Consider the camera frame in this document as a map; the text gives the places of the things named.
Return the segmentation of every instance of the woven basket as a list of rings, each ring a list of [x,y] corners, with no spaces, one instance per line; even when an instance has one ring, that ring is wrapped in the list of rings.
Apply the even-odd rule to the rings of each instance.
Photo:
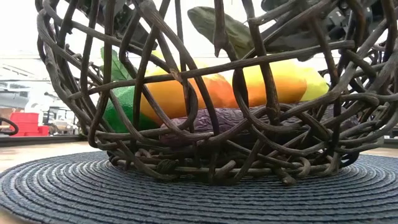
[[[115,38],[113,34],[113,10],[108,10],[104,17],[105,32],[102,34],[93,29],[98,0],[92,1],[88,27],[72,21],[79,1],[68,2],[69,8],[62,19],[56,13],[58,1],[36,1],[39,12],[39,54],[47,67],[54,90],[76,114],[90,146],[108,151],[109,160],[115,166],[135,168],[159,180],[190,177],[209,184],[231,185],[243,177],[274,174],[285,185],[292,185],[296,179],[308,175],[335,174],[339,169],[354,163],[360,152],[379,147],[382,143],[379,139],[398,122],[397,23],[392,0],[381,1],[385,19],[367,38],[363,8],[357,1],[347,0],[355,19],[349,24],[348,30],[352,32],[348,33],[345,40],[338,42],[326,40],[319,16],[325,9],[334,7],[337,1],[322,0],[311,6],[305,1],[289,1],[263,16],[254,17],[251,0],[245,0],[242,11],[247,14],[255,48],[242,59],[237,58],[225,35],[223,1],[215,0],[215,49],[224,49],[231,62],[201,69],[197,69],[183,44],[180,1],[175,1],[178,35],[162,19],[170,0],[163,0],[159,11],[151,0],[136,0],[133,4],[139,13],[132,19],[122,39]],[[113,9],[114,5],[115,0],[108,0],[106,8]],[[153,24],[143,49],[129,43],[140,17]],[[261,40],[259,25],[273,19],[279,19],[279,22],[270,27],[269,30],[273,31]],[[316,34],[318,46],[267,55],[263,43],[273,42],[284,30],[300,24],[308,24]],[[65,37],[72,29],[87,34],[83,56],[75,54],[65,44]],[[386,29],[386,41],[375,45]],[[167,50],[165,36],[180,52],[181,72]],[[104,41],[103,73],[90,62],[93,38]],[[151,55],[155,39],[162,48],[165,61]],[[111,82],[113,45],[120,48],[119,59],[132,79]],[[331,50],[336,49],[341,54],[337,65],[331,55]],[[138,72],[133,69],[126,52],[142,57]],[[291,105],[279,103],[269,63],[317,53],[324,54],[328,66],[328,70],[322,73],[328,73],[331,77],[328,93],[312,101]],[[366,58],[371,59],[370,64],[364,60]],[[148,61],[171,72],[145,77]],[[72,76],[70,64],[83,71],[80,78]],[[247,88],[242,70],[253,65],[261,66],[267,90],[267,104],[257,108],[247,106]],[[220,131],[217,117],[220,108],[214,108],[202,76],[227,70],[234,70],[233,91],[242,120],[233,127]],[[196,96],[199,93],[188,84],[188,78],[195,79],[203,96],[205,113],[211,119],[211,131],[198,133],[193,129],[192,124],[198,114]],[[159,109],[145,86],[145,83],[170,80],[181,83],[186,99],[188,119],[178,125]],[[139,113],[135,113],[134,122],[129,121],[112,89],[133,85],[135,96],[143,93],[165,126],[138,130]],[[95,93],[100,93],[97,105],[90,98]],[[128,133],[115,133],[103,119],[109,100],[129,130]],[[134,109],[139,111],[141,99],[134,97],[131,100],[134,100]],[[171,134],[188,144],[184,147],[165,146],[159,141],[165,134]]]

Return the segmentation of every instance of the leaf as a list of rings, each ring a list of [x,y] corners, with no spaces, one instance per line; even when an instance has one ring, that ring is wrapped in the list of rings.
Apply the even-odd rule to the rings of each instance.
[[[213,44],[215,10],[212,7],[198,6],[188,10],[188,17],[196,30]],[[225,14],[225,28],[238,58],[243,58],[254,48],[250,30],[242,22]]]
[[[104,60],[104,47],[101,48],[101,58]],[[119,61],[118,53],[112,49],[112,81],[130,80],[131,76],[124,65]]]

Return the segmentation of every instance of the woven placemat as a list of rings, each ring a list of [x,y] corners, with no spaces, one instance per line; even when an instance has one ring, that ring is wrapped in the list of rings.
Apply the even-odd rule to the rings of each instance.
[[[398,159],[360,156],[337,175],[210,187],[157,182],[87,152],[0,174],[0,207],[37,223],[398,223]]]

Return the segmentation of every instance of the round placemat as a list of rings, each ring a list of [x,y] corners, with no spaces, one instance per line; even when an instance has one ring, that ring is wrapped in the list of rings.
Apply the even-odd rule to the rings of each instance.
[[[361,155],[332,177],[210,187],[158,182],[87,152],[0,174],[0,207],[37,223],[398,223],[398,159]]]

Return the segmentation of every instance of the dark blue placemat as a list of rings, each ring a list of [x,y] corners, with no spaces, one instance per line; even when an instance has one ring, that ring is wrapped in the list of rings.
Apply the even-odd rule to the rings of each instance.
[[[163,183],[105,152],[28,162],[0,174],[0,207],[38,223],[398,223],[398,159],[360,156],[332,177],[284,187]]]

